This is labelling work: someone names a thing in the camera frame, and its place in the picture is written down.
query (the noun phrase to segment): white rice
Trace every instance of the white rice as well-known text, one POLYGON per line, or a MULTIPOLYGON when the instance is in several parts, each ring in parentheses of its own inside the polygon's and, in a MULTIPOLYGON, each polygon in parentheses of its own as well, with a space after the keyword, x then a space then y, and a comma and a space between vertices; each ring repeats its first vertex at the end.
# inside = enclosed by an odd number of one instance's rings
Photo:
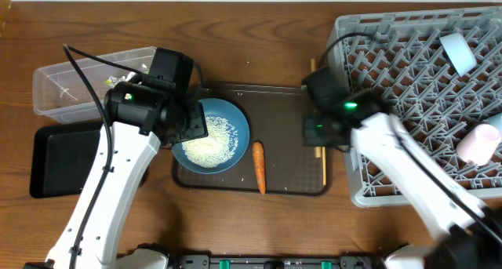
POLYGON ((237 130, 221 117, 206 116, 209 135, 183 142, 188 160, 204 168, 214 168, 234 156, 238 145, 237 130))

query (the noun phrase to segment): white cup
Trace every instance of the white cup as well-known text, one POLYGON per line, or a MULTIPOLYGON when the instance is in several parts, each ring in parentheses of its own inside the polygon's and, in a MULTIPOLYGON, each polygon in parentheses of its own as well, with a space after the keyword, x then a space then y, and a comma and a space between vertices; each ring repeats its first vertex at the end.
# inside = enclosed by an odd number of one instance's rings
POLYGON ((460 77, 476 66, 476 58, 461 34, 447 35, 439 38, 439 41, 460 77))

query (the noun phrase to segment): green connector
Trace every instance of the green connector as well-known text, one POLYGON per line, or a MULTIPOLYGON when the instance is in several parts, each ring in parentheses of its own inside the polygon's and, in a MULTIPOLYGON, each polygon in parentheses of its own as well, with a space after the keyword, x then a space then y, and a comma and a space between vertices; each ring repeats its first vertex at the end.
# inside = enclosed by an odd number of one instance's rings
POLYGON ((220 260, 220 269, 230 269, 230 261, 220 260))
POLYGON ((322 261, 321 262, 321 269, 331 269, 331 262, 322 261))

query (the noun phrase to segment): carrot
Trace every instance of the carrot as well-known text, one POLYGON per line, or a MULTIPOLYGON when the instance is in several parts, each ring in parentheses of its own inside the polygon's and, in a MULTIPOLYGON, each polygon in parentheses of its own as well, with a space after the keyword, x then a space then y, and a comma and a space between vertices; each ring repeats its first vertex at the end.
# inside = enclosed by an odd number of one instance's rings
POLYGON ((267 184, 265 182, 265 156, 264 145, 261 142, 255 142, 253 144, 253 160, 256 180, 258 181, 258 189, 261 194, 265 194, 267 190, 267 184))

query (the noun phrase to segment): wooden table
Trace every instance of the wooden table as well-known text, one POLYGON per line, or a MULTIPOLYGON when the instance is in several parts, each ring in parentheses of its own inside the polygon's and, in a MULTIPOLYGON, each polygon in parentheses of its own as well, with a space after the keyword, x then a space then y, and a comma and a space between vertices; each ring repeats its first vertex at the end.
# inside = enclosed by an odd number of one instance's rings
MULTIPOLYGON (((197 60, 210 82, 292 86, 309 73, 340 15, 470 6, 477 5, 14 2, 0 38, 0 267, 44 260, 78 199, 28 194, 34 134, 54 124, 33 112, 32 75, 67 61, 64 43, 96 55, 161 46, 197 60)), ((219 255, 332 256, 432 243, 410 206, 354 206, 342 154, 333 153, 333 187, 303 198, 183 189, 171 177, 171 153, 160 151, 119 252, 159 242, 219 255)))

